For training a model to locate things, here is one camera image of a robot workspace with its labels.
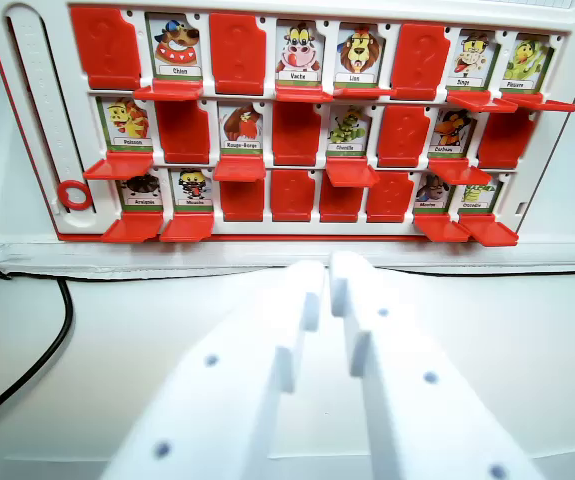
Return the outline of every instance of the cartoon bird card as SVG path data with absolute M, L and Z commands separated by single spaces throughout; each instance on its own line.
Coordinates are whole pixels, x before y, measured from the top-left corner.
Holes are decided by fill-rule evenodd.
M 362 157 L 367 151 L 371 117 L 363 106 L 333 105 L 327 136 L 327 156 Z
M 131 97 L 96 97 L 107 149 L 151 152 L 147 112 Z
M 548 37 L 519 34 L 500 82 L 500 91 L 538 93 L 553 55 Z
M 416 192 L 414 213 L 444 213 L 449 210 L 453 194 L 453 185 L 431 172 L 423 173 Z
M 375 88 L 382 63 L 385 40 L 376 25 L 341 23 L 338 31 L 334 86 L 336 88 Z
M 503 183 L 494 176 L 487 185 L 467 185 L 458 213 L 492 213 Z
M 324 37 L 314 22 L 279 20 L 276 26 L 276 84 L 316 87 L 322 80 Z
M 218 124 L 222 153 L 263 153 L 263 116 L 253 103 L 218 103 Z
M 154 77 L 202 79 L 200 35 L 183 14 L 145 13 Z
M 212 212 L 211 178 L 206 170 L 170 170 L 175 212 Z
M 162 212 L 160 181 L 151 173 L 116 181 L 120 203 L 125 212 Z
M 428 157 L 459 158 L 467 154 L 474 132 L 474 120 L 465 109 L 438 110 L 438 118 L 429 141 Z
M 500 51 L 494 35 L 495 32 L 481 30 L 460 32 L 454 58 L 448 64 L 448 90 L 487 90 Z

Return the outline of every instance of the character card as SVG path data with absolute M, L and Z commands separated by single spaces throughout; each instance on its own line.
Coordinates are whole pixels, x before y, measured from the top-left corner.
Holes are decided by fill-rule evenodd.
M 376 25 L 341 23 L 334 70 L 336 88 L 375 88 L 385 40 L 378 37 Z
M 465 110 L 440 109 L 429 142 L 428 157 L 459 158 L 467 154 L 476 120 Z
M 279 20 L 276 26 L 276 84 L 316 87 L 322 80 L 324 37 L 314 22 Z
M 362 157 L 367 151 L 371 117 L 364 106 L 332 105 L 327 143 L 328 156 Z
M 495 32 L 480 30 L 460 32 L 454 58 L 449 64 L 445 85 L 448 90 L 487 90 L 500 51 L 494 35 Z
M 218 103 L 220 150 L 225 154 L 263 153 L 263 116 L 253 103 Z
M 414 213 L 444 213 L 449 210 L 453 194 L 454 187 L 444 182 L 438 175 L 423 173 L 416 192 Z
M 160 182 L 151 173 L 116 181 L 120 203 L 125 212 L 151 212 L 163 210 Z
M 205 170 L 184 168 L 170 170 L 175 212 L 212 212 L 211 178 Z
M 107 149 L 151 152 L 147 112 L 131 97 L 96 97 Z
M 201 80 L 198 30 L 180 13 L 145 13 L 154 77 Z
M 542 35 L 520 34 L 516 38 L 500 91 L 538 93 L 554 55 L 549 38 Z

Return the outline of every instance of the red plastic slot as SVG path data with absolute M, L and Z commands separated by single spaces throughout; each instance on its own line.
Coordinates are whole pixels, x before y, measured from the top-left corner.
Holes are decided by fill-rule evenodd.
M 256 17 L 212 13 L 209 26 L 216 93 L 262 95 L 266 40 Z
M 518 234 L 496 221 L 493 213 L 461 215 L 459 223 L 485 247 L 514 247 Z
M 96 89 L 140 88 L 136 29 L 117 8 L 71 7 L 78 55 L 89 86 Z
M 327 157 L 327 176 L 334 187 L 371 187 L 378 174 L 369 165 L 367 157 Z
M 405 24 L 400 28 L 394 71 L 392 98 L 433 100 L 449 52 L 445 27 Z
M 447 101 L 465 107 L 470 112 L 513 113 L 518 108 L 513 102 L 502 98 L 491 99 L 491 92 L 462 92 L 451 90 Z
M 469 166 L 466 158 L 430 158 L 429 170 L 450 185 L 487 185 L 491 175 Z
M 414 192 L 414 182 L 407 172 L 378 172 L 380 180 L 369 189 L 367 222 L 395 222 L 405 220 Z
M 385 107 L 378 140 L 379 167 L 416 167 L 425 146 L 429 117 L 423 107 Z
M 174 213 L 160 235 L 161 242 L 200 242 L 214 230 L 214 213 Z
M 515 103 L 519 107 L 529 108 L 530 110 L 575 112 L 575 105 L 573 103 L 557 102 L 555 100 L 543 102 L 542 93 L 503 93 L 503 98 Z
M 414 225 L 432 242 L 466 242 L 469 231 L 452 222 L 446 213 L 422 213 L 414 215 Z
M 100 240 L 106 243 L 141 243 L 158 235 L 163 225 L 163 214 L 152 212 L 123 212 Z
M 153 164 L 151 153 L 107 152 L 107 158 L 96 162 L 83 177 L 87 180 L 129 180 L 146 174 Z
M 314 188 L 307 170 L 273 170 L 270 201 L 274 222 L 309 222 Z

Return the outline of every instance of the cartoon monkey card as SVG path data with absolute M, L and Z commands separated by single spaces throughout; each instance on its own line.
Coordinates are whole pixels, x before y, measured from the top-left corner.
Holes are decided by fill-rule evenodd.
M 320 85 L 324 37 L 314 22 L 279 20 L 276 26 L 276 83 L 301 87 Z
M 153 150 L 149 117 L 132 97 L 96 97 L 96 105 L 108 150 Z
M 448 90 L 487 90 L 491 72 L 498 57 L 495 32 L 462 30 L 456 42 L 456 52 L 449 63 Z
M 341 23 L 334 73 L 336 88 L 375 88 L 385 40 L 376 25 Z
M 500 91 L 538 93 L 553 55 L 548 37 L 519 34 L 500 82 Z
M 187 22 L 187 17 L 176 13 L 148 12 L 145 23 L 154 77 L 201 80 L 200 34 Z

